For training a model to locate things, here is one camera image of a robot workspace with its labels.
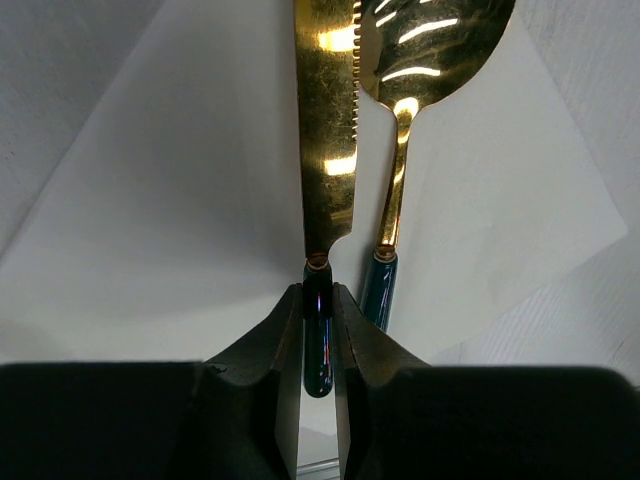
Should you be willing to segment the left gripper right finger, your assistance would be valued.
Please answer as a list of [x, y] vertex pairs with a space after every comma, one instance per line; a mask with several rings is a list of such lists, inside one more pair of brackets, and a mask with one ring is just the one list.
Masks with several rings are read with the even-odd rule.
[[434, 367], [333, 288], [345, 479], [635, 479], [639, 395], [598, 367]]

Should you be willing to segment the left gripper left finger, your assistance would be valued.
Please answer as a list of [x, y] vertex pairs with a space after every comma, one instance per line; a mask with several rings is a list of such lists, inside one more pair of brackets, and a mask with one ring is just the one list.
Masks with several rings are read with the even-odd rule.
[[291, 479], [302, 289], [205, 361], [1, 369], [5, 479]]

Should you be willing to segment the white paper napkin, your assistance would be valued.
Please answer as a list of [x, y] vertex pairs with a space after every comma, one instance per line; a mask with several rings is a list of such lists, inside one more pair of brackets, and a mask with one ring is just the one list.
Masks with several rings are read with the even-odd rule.
[[[1, 262], [1, 358], [193, 359], [304, 263], [286, 1], [169, 1]], [[389, 331], [460, 342], [626, 235], [522, 20], [413, 123]]]

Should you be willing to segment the gold spoon green handle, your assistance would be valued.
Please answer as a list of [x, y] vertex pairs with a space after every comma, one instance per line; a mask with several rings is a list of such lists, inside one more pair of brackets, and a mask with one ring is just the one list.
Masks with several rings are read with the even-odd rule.
[[467, 84], [500, 42], [510, 0], [366, 1], [360, 31], [360, 86], [395, 119], [389, 183], [360, 299], [386, 330], [398, 270], [398, 240], [411, 127], [418, 114]]

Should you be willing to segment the gold knife green handle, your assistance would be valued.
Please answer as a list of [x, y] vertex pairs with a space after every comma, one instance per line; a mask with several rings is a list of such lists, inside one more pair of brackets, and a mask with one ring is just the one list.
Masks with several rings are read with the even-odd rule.
[[303, 384], [313, 398], [333, 387], [329, 254], [353, 223], [360, 24], [358, 1], [294, 4], [305, 251]]

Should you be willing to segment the aluminium mounting rail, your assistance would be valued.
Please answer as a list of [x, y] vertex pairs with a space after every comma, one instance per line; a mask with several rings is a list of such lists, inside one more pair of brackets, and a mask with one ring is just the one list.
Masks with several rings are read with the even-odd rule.
[[299, 466], [296, 474], [297, 480], [340, 480], [339, 459], [326, 459]]

